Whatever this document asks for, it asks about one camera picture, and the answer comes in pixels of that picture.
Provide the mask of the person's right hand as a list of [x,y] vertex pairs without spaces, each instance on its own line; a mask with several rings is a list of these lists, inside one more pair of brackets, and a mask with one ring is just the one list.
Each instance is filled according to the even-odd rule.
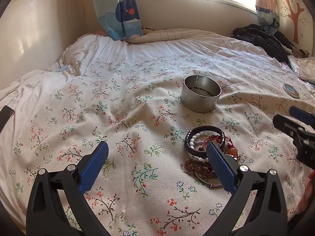
[[298,214],[307,210],[308,206],[310,205],[311,196],[314,193],[314,189],[312,185],[313,180],[314,180],[314,171],[311,171],[311,173],[308,175],[308,182],[305,186],[302,198],[300,202],[298,203],[298,207],[297,207]]

